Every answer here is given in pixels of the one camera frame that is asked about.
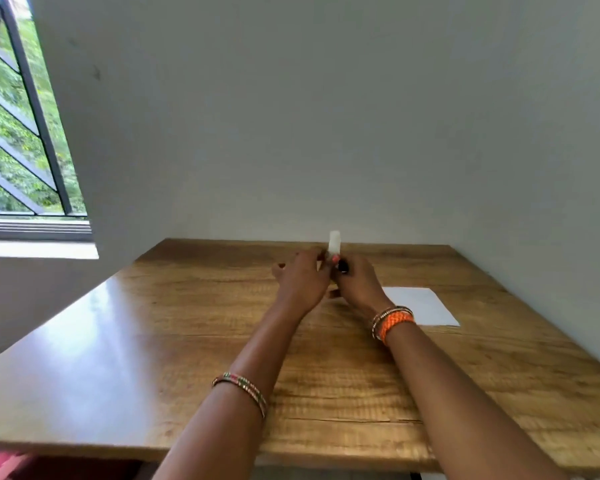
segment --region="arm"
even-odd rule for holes
[[[280,283],[273,306],[228,369],[246,377],[269,400],[291,338],[302,318],[324,296],[330,265],[316,261],[320,250],[302,251],[286,267],[275,265]],[[248,479],[258,452],[263,419],[256,403],[239,387],[213,387],[154,480]]]
[[[334,273],[334,279],[342,296],[370,321],[393,304],[366,259],[347,260],[351,273]],[[450,480],[568,478],[416,324],[394,326],[385,341]]]

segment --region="forearm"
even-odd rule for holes
[[[449,479],[567,478],[416,324],[396,325],[386,343]]]
[[[269,400],[300,320],[302,314],[276,302],[228,370],[246,377]],[[247,479],[262,425],[254,400],[239,387],[220,383],[200,405],[154,479]]]

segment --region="wooden table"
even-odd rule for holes
[[[270,266],[296,247],[149,251],[0,355],[0,446],[160,460],[272,302]],[[600,474],[597,361],[448,246],[347,248],[384,285],[432,288],[461,327],[429,336],[558,464]],[[439,469],[391,358],[340,300],[293,339],[258,461]]]

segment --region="hand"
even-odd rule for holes
[[[332,278],[338,284],[340,295],[368,320],[391,308],[392,301],[384,294],[376,270],[369,261],[359,255],[347,256],[349,273],[333,270]]]
[[[304,317],[320,303],[329,286],[332,263],[325,250],[299,251],[288,264],[274,264],[271,271],[280,284],[276,301],[293,307]],[[320,270],[317,262],[322,261]]]

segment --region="person's right arm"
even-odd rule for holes
[[[343,298],[370,320],[393,306],[363,257],[334,273]],[[415,323],[387,332],[386,344],[413,396],[449,480],[566,480],[568,477]]]

